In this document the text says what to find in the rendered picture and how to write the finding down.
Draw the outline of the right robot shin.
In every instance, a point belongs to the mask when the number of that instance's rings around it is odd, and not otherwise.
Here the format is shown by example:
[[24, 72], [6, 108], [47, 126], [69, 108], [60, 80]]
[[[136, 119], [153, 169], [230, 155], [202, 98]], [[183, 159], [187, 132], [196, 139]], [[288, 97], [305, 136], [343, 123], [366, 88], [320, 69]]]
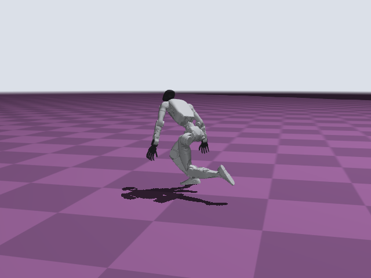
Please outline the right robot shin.
[[[186, 172], [186, 170], [185, 170], [185, 168], [184, 168], [184, 166], [183, 166], [183, 164], [182, 164], [182, 162], [181, 162], [180, 157], [174, 159], [174, 158], [172, 158], [172, 157], [170, 156], [170, 158], [172, 159], [172, 161], [174, 161], [174, 163], [177, 165], [177, 167], [178, 167], [181, 171], [183, 171], [184, 174], [185, 174], [187, 177], [189, 177], [188, 173]], [[190, 176], [189, 179], [194, 180], [194, 179], [192, 179], [192, 176]]]

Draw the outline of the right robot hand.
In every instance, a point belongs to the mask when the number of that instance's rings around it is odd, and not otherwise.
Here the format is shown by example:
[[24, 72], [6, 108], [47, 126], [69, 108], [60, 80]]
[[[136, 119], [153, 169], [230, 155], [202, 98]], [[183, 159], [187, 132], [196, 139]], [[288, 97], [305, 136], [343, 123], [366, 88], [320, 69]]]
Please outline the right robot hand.
[[[208, 142], [208, 139], [207, 139], [207, 142]], [[206, 150], [206, 147], [207, 147], [207, 149], [208, 149], [208, 152], [209, 152], [209, 148], [208, 148], [208, 143], [207, 142], [203, 142], [203, 140], [202, 140], [202, 143], [201, 143], [201, 145], [199, 146], [199, 151], [200, 151], [200, 148], [201, 148], [201, 152], [202, 152], [202, 149], [203, 149], [203, 151], [204, 151], [204, 153], [205, 153], [205, 150]], [[203, 153], [203, 152], [202, 152]], [[207, 150], [206, 150], [206, 153], [207, 153]]]

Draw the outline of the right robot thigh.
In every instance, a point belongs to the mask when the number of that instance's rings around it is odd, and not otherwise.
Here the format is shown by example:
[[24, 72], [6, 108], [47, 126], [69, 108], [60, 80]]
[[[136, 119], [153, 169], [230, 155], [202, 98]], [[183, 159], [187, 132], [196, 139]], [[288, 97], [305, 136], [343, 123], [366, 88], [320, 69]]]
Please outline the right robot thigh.
[[[198, 141], [202, 141], [205, 139], [205, 135], [204, 135], [204, 132], [200, 129], [201, 133], [202, 133], [202, 138]], [[197, 141], [197, 142], [198, 142]], [[193, 142], [192, 142], [193, 143]], [[176, 143], [174, 144], [174, 146], [172, 147], [171, 151], [170, 151], [170, 156], [174, 159], [178, 158], [180, 155], [179, 155], [179, 149], [178, 149], [178, 140], [176, 141]]]

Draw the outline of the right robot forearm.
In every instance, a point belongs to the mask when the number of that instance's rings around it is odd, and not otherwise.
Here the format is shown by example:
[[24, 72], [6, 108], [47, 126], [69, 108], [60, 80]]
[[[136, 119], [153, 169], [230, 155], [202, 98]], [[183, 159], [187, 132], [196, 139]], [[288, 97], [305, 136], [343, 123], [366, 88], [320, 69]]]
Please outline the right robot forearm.
[[205, 135], [205, 139], [203, 140], [203, 142], [207, 142], [207, 134], [206, 134], [206, 130], [205, 130], [205, 124], [203, 123], [203, 125], [199, 128], [204, 132], [204, 135]]

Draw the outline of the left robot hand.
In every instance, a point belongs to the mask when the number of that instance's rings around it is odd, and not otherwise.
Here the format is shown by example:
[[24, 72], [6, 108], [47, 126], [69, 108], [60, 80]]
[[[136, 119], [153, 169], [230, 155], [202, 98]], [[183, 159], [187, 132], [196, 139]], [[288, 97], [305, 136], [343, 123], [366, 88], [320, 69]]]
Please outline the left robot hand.
[[[158, 145], [154, 145], [154, 140], [152, 141], [152, 143], [151, 143], [151, 147], [148, 149], [148, 152], [147, 152], [147, 155], [146, 155], [146, 157], [149, 159], [149, 160], [151, 160], [152, 161], [152, 159], [154, 160], [154, 153], [156, 154], [156, 157], [158, 157], [158, 155], [157, 155], [157, 146]], [[150, 152], [150, 153], [149, 153]], [[150, 155], [151, 154], [151, 155]]]

